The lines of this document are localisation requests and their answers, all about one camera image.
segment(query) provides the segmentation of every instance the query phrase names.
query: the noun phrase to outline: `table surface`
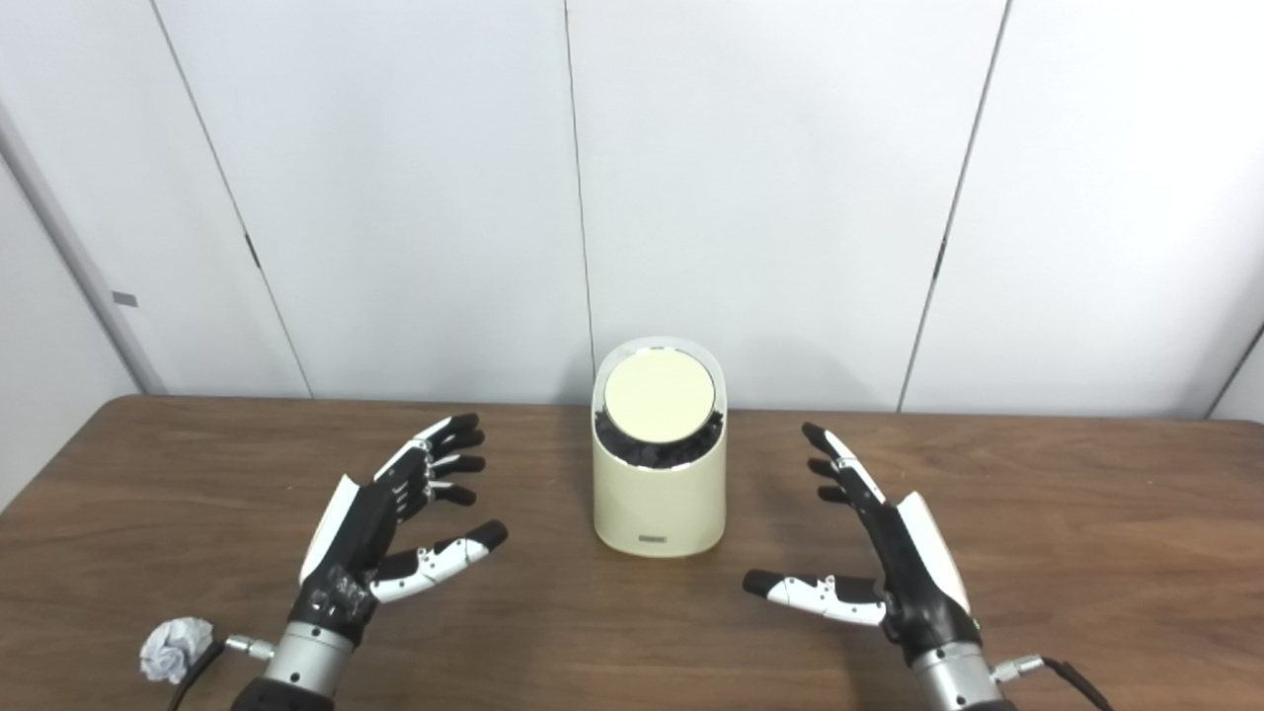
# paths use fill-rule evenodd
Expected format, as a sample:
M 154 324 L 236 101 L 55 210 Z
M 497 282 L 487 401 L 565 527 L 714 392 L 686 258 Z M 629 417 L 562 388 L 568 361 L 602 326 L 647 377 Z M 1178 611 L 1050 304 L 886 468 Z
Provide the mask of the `table surface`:
M 1264 428 L 1246 423 L 738 411 L 728 530 L 638 559 L 592 530 L 586 410 L 128 397 L 0 515 L 0 706 L 164 708 L 140 643 L 195 615 L 274 639 L 337 477 L 425 425 L 483 416 L 473 509 L 427 507 L 396 549 L 498 517 L 509 540 L 386 606 L 339 708 L 921 708 L 881 633 L 742 592 L 751 567 L 876 573 L 860 522 L 817 500 L 805 419 L 892 497 L 925 495 L 994 662 L 1073 660 L 1119 710 L 1264 700 Z M 225 654 L 183 708 L 228 708 L 262 664 Z M 1024 710 L 1090 708 L 1053 674 Z

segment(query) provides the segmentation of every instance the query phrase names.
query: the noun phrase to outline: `cable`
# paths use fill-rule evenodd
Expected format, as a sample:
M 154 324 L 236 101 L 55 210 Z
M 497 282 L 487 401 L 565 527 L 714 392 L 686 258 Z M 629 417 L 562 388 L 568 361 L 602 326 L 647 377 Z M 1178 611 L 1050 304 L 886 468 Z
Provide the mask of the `cable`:
M 1097 691 L 1097 687 L 1085 678 L 1085 676 L 1079 673 L 1079 669 L 1072 667 L 1071 662 L 1058 662 L 1057 659 L 1050 659 L 1048 657 L 1042 657 L 1040 660 L 1044 662 L 1045 667 L 1053 669 L 1053 673 L 1058 674 L 1066 679 L 1067 683 L 1076 687 L 1076 691 L 1085 695 L 1085 698 L 1091 701 L 1093 706 L 1101 708 L 1101 711 L 1115 711 L 1111 708 L 1110 702 L 1106 701 L 1106 697 L 1102 696 L 1102 692 Z
M 188 691 L 188 688 L 193 686 L 193 682 L 197 681 L 197 677 L 201 677 L 202 672 L 205 672 L 206 668 L 211 665 L 211 662 L 215 662 L 215 658 L 219 657 L 222 652 L 224 652 L 224 640 L 220 639 L 211 640 L 210 646 L 206 648 L 206 652 L 202 652 L 202 654 L 197 658 L 197 662 L 193 662 L 193 665 L 190 667 L 188 672 L 185 673 L 185 678 L 179 679 L 179 684 L 176 687 L 176 695 L 171 697 L 171 703 L 167 705 L 167 711 L 176 711 L 177 708 L 179 708 L 179 702 L 185 700 L 185 693 Z

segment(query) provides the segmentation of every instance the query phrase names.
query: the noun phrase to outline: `cylindrical container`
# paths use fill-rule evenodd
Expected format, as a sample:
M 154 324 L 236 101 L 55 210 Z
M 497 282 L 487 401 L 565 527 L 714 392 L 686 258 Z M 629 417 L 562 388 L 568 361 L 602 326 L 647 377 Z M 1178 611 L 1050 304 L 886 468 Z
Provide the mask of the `cylindrical container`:
M 650 558 L 702 553 L 724 534 L 728 400 L 719 363 L 667 337 L 616 348 L 593 388 L 597 535 Z

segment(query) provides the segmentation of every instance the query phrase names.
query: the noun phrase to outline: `white cabinet door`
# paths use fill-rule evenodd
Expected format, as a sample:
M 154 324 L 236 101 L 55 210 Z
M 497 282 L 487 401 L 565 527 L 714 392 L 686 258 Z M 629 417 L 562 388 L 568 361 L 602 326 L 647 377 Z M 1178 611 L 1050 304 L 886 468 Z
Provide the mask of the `white cabinet door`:
M 905 410 L 1206 415 L 1264 321 L 1261 37 L 1014 3 Z
M 106 401 L 135 392 L 0 161 L 0 509 Z
M 1004 3 L 571 0 L 597 357 L 894 410 Z
M 561 0 L 161 0 L 324 397 L 580 401 Z
M 150 391 L 307 396 L 149 3 L 0 0 L 0 133 Z

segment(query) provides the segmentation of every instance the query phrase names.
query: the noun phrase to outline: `round lid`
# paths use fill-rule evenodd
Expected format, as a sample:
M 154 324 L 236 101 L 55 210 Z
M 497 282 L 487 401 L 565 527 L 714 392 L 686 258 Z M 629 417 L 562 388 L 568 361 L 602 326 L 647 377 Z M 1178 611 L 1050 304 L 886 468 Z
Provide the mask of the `round lid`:
M 641 442 L 684 439 L 707 423 L 714 405 L 710 373 L 683 350 L 640 350 L 605 381 L 605 411 L 623 434 Z

